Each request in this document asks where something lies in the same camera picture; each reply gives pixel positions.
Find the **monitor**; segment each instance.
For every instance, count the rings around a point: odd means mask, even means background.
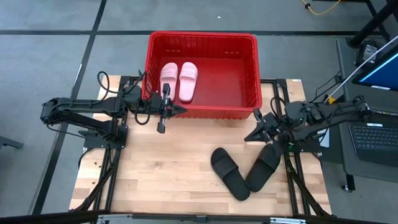
[[[398,91],[398,46],[383,55],[374,66],[359,74],[353,83]]]

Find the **pink slide sandal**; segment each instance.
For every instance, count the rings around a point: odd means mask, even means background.
[[[185,62],[180,74],[180,100],[189,102],[193,98],[193,92],[198,79],[198,69],[191,62]]]
[[[178,67],[176,63],[167,63],[160,72],[160,95],[163,97],[163,84],[170,85],[169,98],[173,101],[175,97],[175,85],[177,84]]]

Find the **red basket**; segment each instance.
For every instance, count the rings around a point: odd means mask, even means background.
[[[246,119],[260,108],[261,84],[257,40],[251,34],[157,31],[149,37],[142,98],[160,92],[160,71],[169,62],[198,68],[198,80],[189,103],[174,103],[188,111],[184,118]]]

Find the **black slide sandal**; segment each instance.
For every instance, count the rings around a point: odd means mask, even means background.
[[[246,177],[246,185],[249,189],[252,192],[261,190],[269,177],[275,172],[279,162],[280,154],[277,156],[274,147],[271,144],[264,146]]]
[[[211,167],[236,199],[240,201],[248,199],[250,190],[238,171],[238,165],[225,149],[218,148],[214,150],[211,155]]]

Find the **wooden tabletop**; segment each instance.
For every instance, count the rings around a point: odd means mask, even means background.
[[[117,91],[120,76],[111,76],[111,90]],[[290,101],[304,100],[300,80],[287,80]],[[274,96],[271,84],[262,84],[263,114],[271,109]],[[104,90],[99,93],[102,98]],[[107,120],[103,114],[94,118]],[[139,126],[132,114],[127,125],[129,133],[119,163],[112,212],[208,214],[208,215],[283,215],[290,216],[289,190],[284,160],[258,192],[240,202],[228,191],[210,166],[211,153],[223,147],[239,166],[243,177],[253,165],[261,142],[244,142],[256,126],[253,115],[247,120],[172,118],[166,122],[166,133],[156,131],[158,117],[153,116],[145,126]],[[79,206],[93,190],[100,175],[104,149],[94,149],[82,160],[73,191],[70,208]],[[322,169],[309,153],[301,153],[305,183],[309,191],[330,213]],[[104,207],[107,186],[101,206]],[[299,189],[298,207],[303,213]]]

